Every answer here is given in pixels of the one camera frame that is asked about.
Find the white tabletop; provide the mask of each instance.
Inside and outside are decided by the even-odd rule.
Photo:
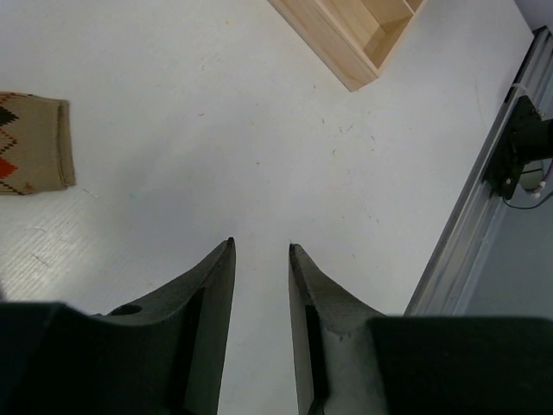
[[[71,101],[78,179],[0,200],[4,294],[108,312],[233,236],[219,412],[296,413],[289,242],[401,314],[531,38],[430,0],[349,93],[265,0],[3,0],[0,90]]]

